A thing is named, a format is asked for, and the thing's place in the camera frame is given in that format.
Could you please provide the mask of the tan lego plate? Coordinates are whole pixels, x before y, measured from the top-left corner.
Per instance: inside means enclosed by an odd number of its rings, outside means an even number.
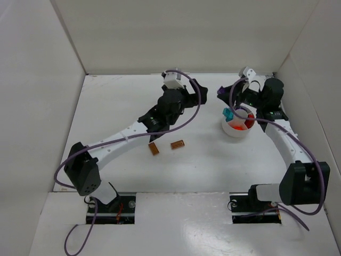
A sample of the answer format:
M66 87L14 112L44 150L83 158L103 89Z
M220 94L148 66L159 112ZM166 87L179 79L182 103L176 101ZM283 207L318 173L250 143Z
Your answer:
M172 150L179 149L185 146L185 143L183 140L175 141L170 144L170 147Z

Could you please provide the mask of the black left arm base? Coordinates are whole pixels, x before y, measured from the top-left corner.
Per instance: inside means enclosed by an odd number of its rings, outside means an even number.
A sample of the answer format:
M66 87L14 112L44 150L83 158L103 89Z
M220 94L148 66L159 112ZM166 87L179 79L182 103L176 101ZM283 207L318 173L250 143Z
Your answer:
M113 203L105 205L97 198L86 197L86 223L97 225L135 224L136 193L118 193Z

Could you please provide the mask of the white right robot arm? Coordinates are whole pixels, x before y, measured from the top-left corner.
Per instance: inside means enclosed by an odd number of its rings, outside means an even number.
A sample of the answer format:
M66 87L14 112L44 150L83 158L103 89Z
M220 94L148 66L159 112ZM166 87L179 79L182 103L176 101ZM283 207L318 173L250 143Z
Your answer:
M253 185L249 193L256 201L276 202L289 206L324 203L330 167L317 161L312 152L303 145L291 129L289 119L280 104L284 84L277 78L268 78L261 90L246 87L241 78L235 85L220 87L217 97L230 107L246 104L256 109L255 118L263 132L273 141L280 153L286 172L279 184Z

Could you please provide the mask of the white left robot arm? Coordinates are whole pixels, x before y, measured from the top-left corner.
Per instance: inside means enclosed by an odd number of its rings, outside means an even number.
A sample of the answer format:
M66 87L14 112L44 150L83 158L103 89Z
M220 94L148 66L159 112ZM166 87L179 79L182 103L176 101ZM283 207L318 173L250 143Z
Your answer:
M208 89L196 79L189 80L194 93L178 80L164 81L163 94L156 105L122 131L91 145L74 144L63 170L69 178L70 187L80 196L92 196L102 204L111 206L119 200L116 189L101 179L100 171L122 154L154 142L176 129L173 125L187 108L199 109L207 101Z

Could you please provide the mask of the small brown lego brick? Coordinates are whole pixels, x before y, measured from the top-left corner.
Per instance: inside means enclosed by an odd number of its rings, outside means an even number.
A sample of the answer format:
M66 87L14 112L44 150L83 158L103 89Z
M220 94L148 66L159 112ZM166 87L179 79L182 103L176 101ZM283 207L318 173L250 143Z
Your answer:
M154 142L149 143L148 147L152 153L153 156L156 156L159 154L159 149L157 148L156 144Z

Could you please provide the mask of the orange curved lego piece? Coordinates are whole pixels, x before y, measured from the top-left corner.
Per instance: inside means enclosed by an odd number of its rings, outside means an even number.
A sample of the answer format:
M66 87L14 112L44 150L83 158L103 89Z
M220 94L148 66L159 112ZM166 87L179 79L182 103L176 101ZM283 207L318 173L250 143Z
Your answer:
M245 126L244 122L236 122L236 121L231 121L229 123L229 125L235 129L235 130L239 130L239 131L246 131L248 130L247 127Z

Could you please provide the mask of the large teal lego brick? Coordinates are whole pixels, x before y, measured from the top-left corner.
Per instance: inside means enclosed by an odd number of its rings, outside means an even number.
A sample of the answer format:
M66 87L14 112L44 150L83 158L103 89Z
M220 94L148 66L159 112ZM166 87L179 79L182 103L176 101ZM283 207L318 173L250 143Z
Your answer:
M224 119L226 122L232 121L234 114L233 112L230 110L230 108L224 108L223 112L222 112Z

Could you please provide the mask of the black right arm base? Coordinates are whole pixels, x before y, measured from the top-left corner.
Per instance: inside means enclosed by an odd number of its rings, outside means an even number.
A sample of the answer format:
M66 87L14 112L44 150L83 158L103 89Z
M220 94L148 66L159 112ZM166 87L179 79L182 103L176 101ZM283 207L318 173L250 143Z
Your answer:
M233 224L282 224L278 207L257 198L256 185L247 192L230 193L229 198L228 209Z

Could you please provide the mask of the purple curved lego brick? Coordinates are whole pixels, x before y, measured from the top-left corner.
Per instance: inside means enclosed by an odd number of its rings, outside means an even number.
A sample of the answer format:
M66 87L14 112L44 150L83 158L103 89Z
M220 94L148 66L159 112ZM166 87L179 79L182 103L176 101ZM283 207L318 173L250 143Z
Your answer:
M226 93L226 88L221 86L218 90L217 90L217 94L220 95L220 94L225 94Z

